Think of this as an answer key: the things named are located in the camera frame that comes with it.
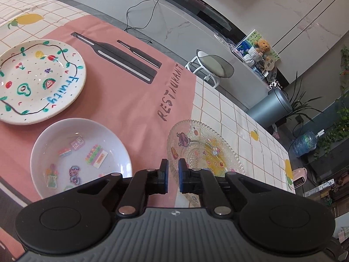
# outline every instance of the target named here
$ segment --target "marble wall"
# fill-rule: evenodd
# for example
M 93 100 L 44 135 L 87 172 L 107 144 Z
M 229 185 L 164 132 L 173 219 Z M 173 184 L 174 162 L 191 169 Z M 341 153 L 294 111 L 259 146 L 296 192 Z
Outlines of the marble wall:
M 278 67 L 290 83 L 349 30 L 349 0 L 204 1 L 245 34 L 257 29 L 280 53 Z

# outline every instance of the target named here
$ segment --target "gray trash can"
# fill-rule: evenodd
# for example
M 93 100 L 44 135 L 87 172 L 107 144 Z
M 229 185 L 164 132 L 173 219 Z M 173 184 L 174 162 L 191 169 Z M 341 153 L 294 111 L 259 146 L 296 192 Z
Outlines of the gray trash can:
M 267 128 L 291 112 L 292 106 L 286 95 L 280 89 L 273 89 L 249 109 L 247 114 L 263 128 Z

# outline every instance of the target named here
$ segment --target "lemon print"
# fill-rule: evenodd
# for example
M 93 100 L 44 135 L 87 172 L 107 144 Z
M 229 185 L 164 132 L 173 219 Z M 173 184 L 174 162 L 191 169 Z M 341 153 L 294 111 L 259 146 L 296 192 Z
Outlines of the lemon print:
M 30 25 L 33 24 L 35 22 L 38 22 L 40 20 L 44 19 L 42 16 L 38 15 L 38 14 L 24 14 L 22 16 L 19 16 L 17 18 L 15 18 L 13 21 L 11 21 L 7 27 L 8 29 L 10 29 L 10 26 L 17 26 L 20 25 Z
M 37 51 L 37 52 L 35 52 L 35 57 L 40 59 L 40 58 L 44 57 L 44 53 L 42 51 Z
M 254 129 L 253 131 L 250 132 L 250 135 L 252 137 L 253 140 L 258 141 L 259 140 L 259 136 L 258 136 L 258 131 L 257 129 Z
M 286 179 L 287 183 L 289 185 L 293 184 L 293 174 L 292 174 L 292 169 L 291 169 L 291 163 L 290 160 L 285 160 L 285 173 L 286 173 Z

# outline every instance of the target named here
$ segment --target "clear glass plate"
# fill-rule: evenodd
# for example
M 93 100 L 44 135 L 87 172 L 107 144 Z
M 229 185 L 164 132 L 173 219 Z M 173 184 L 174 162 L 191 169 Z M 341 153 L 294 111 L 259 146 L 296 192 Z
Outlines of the clear glass plate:
M 238 154 L 213 129 L 195 120 L 175 124 L 167 139 L 167 157 L 172 175 L 178 182 L 178 160 L 184 158 L 189 168 L 202 168 L 215 176 L 224 177 L 228 171 L 245 175 Z M 193 206 L 200 206 L 198 197 L 185 194 Z

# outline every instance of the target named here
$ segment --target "wine bottle print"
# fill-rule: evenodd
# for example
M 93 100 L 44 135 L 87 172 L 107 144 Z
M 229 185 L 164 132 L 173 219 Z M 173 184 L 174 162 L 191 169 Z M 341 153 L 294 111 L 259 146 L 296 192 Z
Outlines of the wine bottle print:
M 71 35 L 91 46 L 95 53 L 100 57 L 141 79 L 147 84 L 151 84 L 157 74 L 155 69 L 111 44 L 96 42 L 86 36 L 78 34 L 77 32 L 73 32 Z

